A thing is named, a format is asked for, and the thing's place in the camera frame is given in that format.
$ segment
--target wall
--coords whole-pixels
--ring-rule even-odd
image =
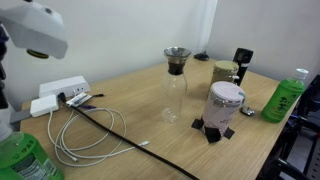
[[[8,42],[6,93],[12,106],[37,98],[41,83],[83,75],[90,82],[163,63],[163,49],[206,48],[217,0],[38,0],[64,18],[69,49],[43,61]],[[1,0],[6,9],[21,0]]]
[[[238,47],[254,51],[249,69],[281,80],[301,67],[307,83],[320,70],[320,1],[221,0],[208,54],[232,60]]]

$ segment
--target green tea bottle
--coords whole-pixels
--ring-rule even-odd
[[[0,179],[60,180],[63,173],[32,135],[12,132],[0,121]]]
[[[304,92],[303,80],[308,71],[296,69],[293,77],[282,80],[262,111],[265,120],[273,123],[282,121],[296,99]]]

